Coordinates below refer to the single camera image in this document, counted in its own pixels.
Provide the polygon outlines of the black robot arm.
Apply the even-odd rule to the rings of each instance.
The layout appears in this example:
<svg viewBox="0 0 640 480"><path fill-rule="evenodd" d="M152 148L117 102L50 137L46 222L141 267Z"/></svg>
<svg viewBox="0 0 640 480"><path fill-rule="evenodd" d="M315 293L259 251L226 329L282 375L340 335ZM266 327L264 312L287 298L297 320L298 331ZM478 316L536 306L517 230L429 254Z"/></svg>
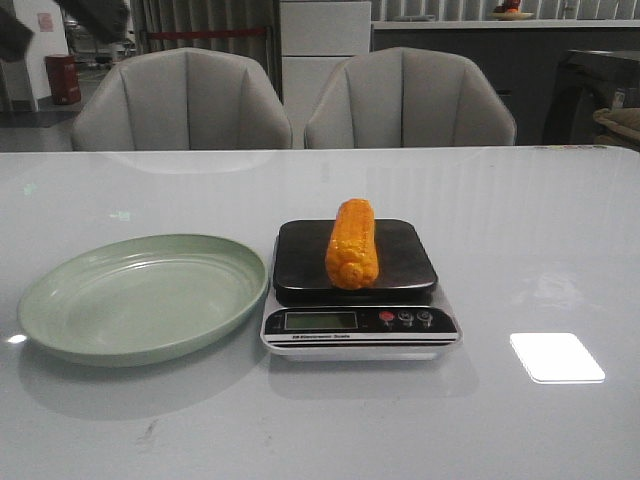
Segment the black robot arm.
<svg viewBox="0 0 640 480"><path fill-rule="evenodd" d="M130 9L125 1L55 0L89 33L103 43L124 38ZM22 60L34 32L14 14L1 8L1 59L6 62Z"/></svg>

